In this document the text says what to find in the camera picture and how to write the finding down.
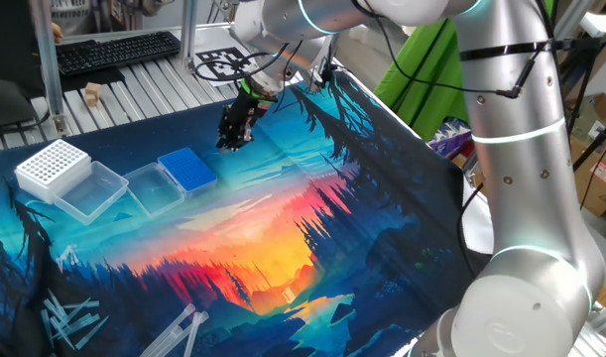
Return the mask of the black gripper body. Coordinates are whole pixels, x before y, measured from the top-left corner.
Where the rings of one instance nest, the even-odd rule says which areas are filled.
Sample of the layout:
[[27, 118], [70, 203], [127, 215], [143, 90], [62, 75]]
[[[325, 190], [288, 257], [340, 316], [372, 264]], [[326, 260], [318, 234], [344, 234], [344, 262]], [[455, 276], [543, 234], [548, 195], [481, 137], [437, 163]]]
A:
[[264, 116], [258, 97], [240, 91], [234, 101], [225, 108], [224, 129], [240, 131], [247, 122], [251, 126]]

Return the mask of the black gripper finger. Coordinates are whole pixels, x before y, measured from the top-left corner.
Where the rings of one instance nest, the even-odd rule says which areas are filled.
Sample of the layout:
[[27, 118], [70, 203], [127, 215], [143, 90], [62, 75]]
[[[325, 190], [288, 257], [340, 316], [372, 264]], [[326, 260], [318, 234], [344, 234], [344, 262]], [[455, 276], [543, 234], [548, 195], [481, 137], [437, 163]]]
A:
[[218, 126], [218, 140], [216, 147], [219, 149], [230, 149], [236, 141], [236, 127], [231, 124], [227, 117], [223, 117]]
[[231, 134], [231, 150], [238, 151], [253, 140], [252, 127], [235, 128]]

